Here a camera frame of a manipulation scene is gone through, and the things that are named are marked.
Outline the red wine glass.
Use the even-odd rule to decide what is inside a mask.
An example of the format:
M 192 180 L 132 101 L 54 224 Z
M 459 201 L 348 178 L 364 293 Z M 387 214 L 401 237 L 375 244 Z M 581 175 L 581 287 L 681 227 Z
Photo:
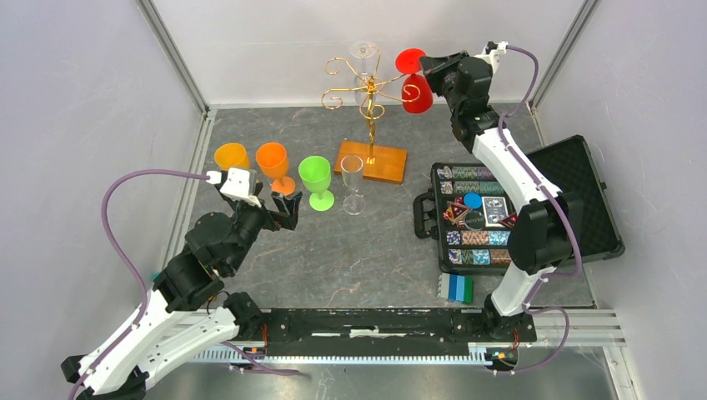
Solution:
M 404 76 L 401 98 L 407 113 L 425 113 L 433 105 L 433 93 L 420 63 L 420 58 L 425 55 L 423 50 L 411 47 L 403 50 L 395 60 L 395 67 Z

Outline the green wine glass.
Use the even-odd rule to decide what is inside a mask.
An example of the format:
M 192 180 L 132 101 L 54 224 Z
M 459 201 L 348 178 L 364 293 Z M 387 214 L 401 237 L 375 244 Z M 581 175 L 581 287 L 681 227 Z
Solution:
M 310 191 L 309 206 L 318 212 L 329 210 L 335 202 L 329 191 L 332 168 L 329 161 L 319 155 L 306 157 L 298 165 L 298 174 L 305 188 Z

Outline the orange wine glass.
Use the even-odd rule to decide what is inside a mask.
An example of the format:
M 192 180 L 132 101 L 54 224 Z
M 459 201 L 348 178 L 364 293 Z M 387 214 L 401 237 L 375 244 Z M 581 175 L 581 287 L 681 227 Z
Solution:
M 285 147 L 279 142 L 266 142 L 256 152 L 256 163 L 269 178 L 271 190 L 283 195 L 291 195 L 296 188 L 295 181 L 288 175 L 289 163 Z

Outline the clear glass back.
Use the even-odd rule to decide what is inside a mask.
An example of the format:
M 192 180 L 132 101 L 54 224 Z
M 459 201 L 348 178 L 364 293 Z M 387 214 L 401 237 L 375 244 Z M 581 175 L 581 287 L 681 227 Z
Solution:
M 358 41 L 349 46 L 349 53 L 353 57 L 353 66 L 357 71 L 353 77 L 352 87 L 354 91 L 354 101 L 361 105 L 368 100 L 367 84 L 369 79 L 375 83 L 376 65 L 379 60 L 378 47 L 370 41 Z

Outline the clear flute glass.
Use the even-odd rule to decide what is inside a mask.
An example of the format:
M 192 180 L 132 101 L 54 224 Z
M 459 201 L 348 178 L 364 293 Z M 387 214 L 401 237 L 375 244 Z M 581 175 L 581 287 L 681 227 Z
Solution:
M 359 189 L 363 181 L 364 161 L 355 154 L 345 156 L 340 163 L 344 186 L 348 194 L 343 200 L 343 209 L 352 216 L 357 216 L 365 209 L 364 197 Z

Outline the yellow wine glass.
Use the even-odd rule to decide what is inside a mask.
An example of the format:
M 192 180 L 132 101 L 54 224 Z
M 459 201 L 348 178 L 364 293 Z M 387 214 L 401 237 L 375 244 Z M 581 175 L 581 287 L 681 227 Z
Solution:
M 250 161 L 246 148 L 237 142 L 229 142 L 220 146 L 214 153 L 214 161 L 221 170 L 230 168 L 250 169 Z

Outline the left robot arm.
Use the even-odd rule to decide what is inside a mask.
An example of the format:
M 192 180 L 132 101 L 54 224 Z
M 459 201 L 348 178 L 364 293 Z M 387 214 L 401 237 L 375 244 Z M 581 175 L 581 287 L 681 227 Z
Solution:
M 221 342 L 265 334 L 262 312 L 245 292 L 227 296 L 181 332 L 185 322 L 224 289 L 262 230 L 293 230 L 302 194 L 272 195 L 277 208 L 263 201 L 233 201 L 229 216 L 203 215 L 185 237 L 181 253 L 168 262 L 147 292 L 146 303 L 102 345 L 89 354 L 67 357 L 61 365 L 73 383 L 72 399 L 142 399 L 182 364 Z

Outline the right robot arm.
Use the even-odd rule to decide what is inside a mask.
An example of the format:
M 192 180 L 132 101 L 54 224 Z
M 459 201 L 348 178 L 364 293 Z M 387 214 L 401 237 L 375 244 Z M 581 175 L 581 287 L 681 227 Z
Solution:
M 419 59 L 432 93 L 449 107 L 454 136 L 490 170 L 517 212 L 508 241 L 511 263 L 487 297 L 481 318 L 484 334 L 493 340 L 514 330 L 514 318 L 528 311 L 534 293 L 563 261 L 574 258 L 575 270 L 581 270 L 578 235 L 584 209 L 578 194 L 563 192 L 519 149 L 505 125 L 509 113 L 490 106 L 502 51 Z

